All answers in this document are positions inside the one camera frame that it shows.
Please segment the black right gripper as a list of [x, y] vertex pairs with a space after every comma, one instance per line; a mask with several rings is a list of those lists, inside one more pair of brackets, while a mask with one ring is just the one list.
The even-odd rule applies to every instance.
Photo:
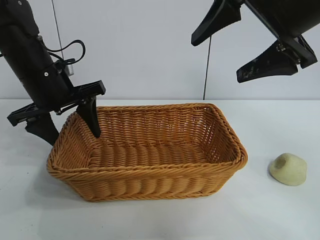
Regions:
[[[236, 71], [244, 83], [272, 76], [291, 76], [297, 65], [307, 68], [318, 60], [303, 33], [320, 23], [318, 0], [246, 0], [244, 4], [277, 38], [263, 53]], [[191, 35], [198, 46], [219, 30], [241, 20], [241, 0], [214, 0], [208, 13]]]

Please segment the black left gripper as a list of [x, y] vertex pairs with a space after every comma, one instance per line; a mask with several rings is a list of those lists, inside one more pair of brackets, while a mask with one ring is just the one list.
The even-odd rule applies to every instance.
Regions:
[[76, 107], [92, 134], [101, 136], [96, 96], [105, 94], [102, 81], [73, 86], [65, 67], [75, 60], [53, 61], [40, 36], [27, 35], [15, 24], [0, 27], [0, 51], [33, 101], [8, 116], [13, 126], [26, 121], [28, 133], [53, 146], [59, 132], [50, 112], [60, 115]]

